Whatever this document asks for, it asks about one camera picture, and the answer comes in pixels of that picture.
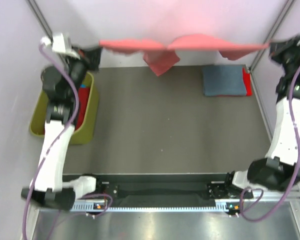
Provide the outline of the pink t shirt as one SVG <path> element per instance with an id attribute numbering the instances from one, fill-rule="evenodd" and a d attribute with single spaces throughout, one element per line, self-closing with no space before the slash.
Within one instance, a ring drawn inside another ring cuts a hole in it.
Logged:
<path id="1" fill-rule="evenodd" d="M 160 76 L 180 61 L 177 51 L 218 51 L 223 58 L 235 61 L 250 53 L 264 50 L 270 44 L 233 43 L 205 34 L 190 34 L 180 36 L 168 45 L 152 39 L 132 38 L 100 40 L 99 45 L 114 53 L 125 55 L 142 52 L 144 62 L 155 75 Z"/>

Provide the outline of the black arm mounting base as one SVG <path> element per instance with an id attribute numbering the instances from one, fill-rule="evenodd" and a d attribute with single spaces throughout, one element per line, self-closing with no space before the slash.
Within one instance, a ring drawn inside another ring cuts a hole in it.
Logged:
<path id="1" fill-rule="evenodd" d="M 228 173 L 95 174 L 95 194 L 108 194 L 113 207 L 202 207 L 237 199 Z"/>

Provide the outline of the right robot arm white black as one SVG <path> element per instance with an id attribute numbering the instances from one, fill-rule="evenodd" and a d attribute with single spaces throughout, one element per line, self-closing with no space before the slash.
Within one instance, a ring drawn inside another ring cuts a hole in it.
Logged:
<path id="1" fill-rule="evenodd" d="M 265 157 L 253 161 L 246 171 L 234 171 L 223 192 L 235 198 L 246 187 L 284 192 L 296 168 L 299 147 L 294 127 L 300 133 L 300 34 L 269 45 L 269 57 L 284 69 L 276 86 L 276 123 Z"/>

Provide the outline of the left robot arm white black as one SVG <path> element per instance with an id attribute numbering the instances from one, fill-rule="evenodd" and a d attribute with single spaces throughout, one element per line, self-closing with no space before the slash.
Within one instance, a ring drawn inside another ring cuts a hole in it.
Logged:
<path id="1" fill-rule="evenodd" d="M 99 198 L 104 191 L 91 175 L 63 182 L 68 146 L 75 132 L 80 110 L 78 90 L 88 71 L 97 71 L 102 48 L 73 47 L 76 56 L 66 56 L 66 67 L 49 65 L 41 72 L 42 90 L 47 96 L 44 139 L 38 170 L 21 197 L 39 207 L 69 211 L 75 201 L 88 194 Z"/>

